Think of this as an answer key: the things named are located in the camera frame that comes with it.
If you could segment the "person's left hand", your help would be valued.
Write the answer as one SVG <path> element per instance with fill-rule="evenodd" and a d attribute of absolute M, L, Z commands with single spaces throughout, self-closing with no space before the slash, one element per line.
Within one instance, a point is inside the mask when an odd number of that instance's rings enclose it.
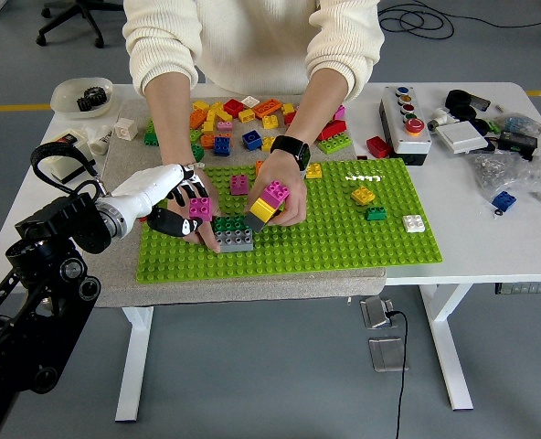
<path fill-rule="evenodd" d="M 307 187 L 293 155 L 277 150 L 263 162 L 247 197 L 248 212 L 263 190 L 273 181 L 279 181 L 290 191 L 282 212 L 269 221 L 269 225 L 291 226 L 306 219 Z"/>

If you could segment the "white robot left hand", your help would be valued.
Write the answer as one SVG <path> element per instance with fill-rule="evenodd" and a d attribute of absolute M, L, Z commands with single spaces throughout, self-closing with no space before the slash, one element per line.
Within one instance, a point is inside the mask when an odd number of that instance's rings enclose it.
<path fill-rule="evenodd" d="M 185 237 L 197 230 L 203 220 L 186 219 L 158 207 L 164 198 L 175 198 L 184 205 L 182 191 L 190 198 L 207 196 L 195 167 L 179 164 L 157 166 L 134 173 L 110 195 L 97 200 L 96 207 L 113 238 L 125 237 L 140 218 L 147 218 L 149 225 L 162 233 Z"/>

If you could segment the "person's right hand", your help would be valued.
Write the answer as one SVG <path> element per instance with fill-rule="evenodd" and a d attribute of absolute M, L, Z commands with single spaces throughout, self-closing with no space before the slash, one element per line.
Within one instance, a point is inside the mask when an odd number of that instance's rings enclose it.
<path fill-rule="evenodd" d="M 221 214 L 221 209 L 219 207 L 218 201 L 218 191 L 215 185 L 210 180 L 209 176 L 205 173 L 203 169 L 198 169 L 196 173 L 199 175 L 201 181 L 204 184 L 204 187 L 210 198 L 210 210 L 212 216 L 219 216 Z M 212 228 L 211 222 L 204 222 L 198 229 L 197 233 L 199 239 L 213 252 L 220 253 L 221 247 L 217 242 L 217 237 Z"/>

